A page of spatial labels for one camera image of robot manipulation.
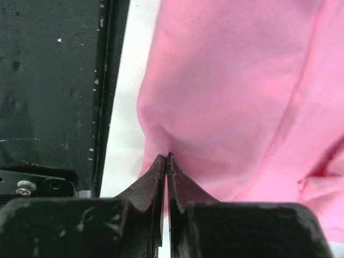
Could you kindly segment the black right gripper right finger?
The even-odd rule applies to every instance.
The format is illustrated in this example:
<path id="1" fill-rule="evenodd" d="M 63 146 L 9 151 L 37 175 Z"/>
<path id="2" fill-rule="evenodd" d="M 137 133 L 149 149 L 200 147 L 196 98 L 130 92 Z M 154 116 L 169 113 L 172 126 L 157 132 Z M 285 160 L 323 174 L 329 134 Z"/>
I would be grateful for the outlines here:
<path id="1" fill-rule="evenodd" d="M 167 156 L 171 257 L 332 257 L 316 216 L 298 203 L 221 202 Z"/>

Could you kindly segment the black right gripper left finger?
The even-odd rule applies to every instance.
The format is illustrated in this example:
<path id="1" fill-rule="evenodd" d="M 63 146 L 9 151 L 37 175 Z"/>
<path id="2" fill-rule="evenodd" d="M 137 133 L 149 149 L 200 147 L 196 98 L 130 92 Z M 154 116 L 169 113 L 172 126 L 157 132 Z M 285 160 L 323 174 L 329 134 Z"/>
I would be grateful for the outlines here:
<path id="1" fill-rule="evenodd" d="M 164 157 L 114 198 L 17 198 L 1 209 L 1 257 L 157 257 Z"/>

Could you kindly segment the pink t-shirt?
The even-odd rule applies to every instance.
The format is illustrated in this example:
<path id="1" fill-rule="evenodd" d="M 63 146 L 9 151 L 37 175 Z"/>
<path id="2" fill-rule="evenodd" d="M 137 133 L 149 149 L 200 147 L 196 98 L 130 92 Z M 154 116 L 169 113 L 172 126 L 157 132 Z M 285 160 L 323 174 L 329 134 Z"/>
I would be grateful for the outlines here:
<path id="1" fill-rule="evenodd" d="M 162 1 L 137 111 L 143 171 L 171 152 L 215 198 L 300 202 L 343 242 L 343 1 Z"/>

